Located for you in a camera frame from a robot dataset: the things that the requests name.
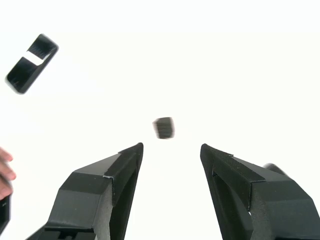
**small black cube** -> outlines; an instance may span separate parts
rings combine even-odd
[[[171,117],[158,118],[153,125],[159,139],[169,139],[174,136],[174,124]]]

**black object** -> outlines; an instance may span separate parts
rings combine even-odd
[[[143,150],[139,143],[71,173],[48,222],[28,240],[123,240]]]
[[[277,166],[203,144],[200,158],[223,240],[320,240],[311,197]]]
[[[9,84],[20,94],[24,94],[37,79],[39,74],[57,53],[59,47],[43,34],[40,34],[27,52],[32,53],[43,60],[36,65],[25,57],[22,57],[6,76]]]
[[[0,201],[0,235],[10,221],[10,198],[11,195]]]
[[[153,124],[159,139],[169,139],[173,137],[174,124],[171,117],[158,118]]]

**motion blur object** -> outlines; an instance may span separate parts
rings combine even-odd
[[[27,240],[123,240],[143,151],[139,143],[71,173],[48,222]]]
[[[25,94],[58,50],[57,44],[40,34],[27,50],[38,61],[23,56],[6,76],[7,82],[17,93]]]
[[[311,197],[274,164],[251,164],[203,144],[200,158],[223,240],[320,240]]]
[[[153,125],[159,139],[169,139],[174,136],[174,124],[171,117],[158,118]]]

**finger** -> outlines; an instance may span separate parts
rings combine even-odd
[[[10,153],[6,152],[0,147],[0,159],[7,162],[11,162],[14,158],[11,156]]]
[[[0,178],[0,200],[12,194],[13,190],[3,179]]]
[[[15,172],[5,162],[0,162],[0,175],[9,181],[16,179]]]

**black plastic block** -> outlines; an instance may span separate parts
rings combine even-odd
[[[22,57],[6,76],[7,82],[17,93],[26,93],[58,50],[57,44],[45,35],[40,34],[27,52],[41,59],[42,63],[37,65]]]
[[[171,117],[158,118],[153,125],[159,139],[169,139],[174,136],[174,123]]]

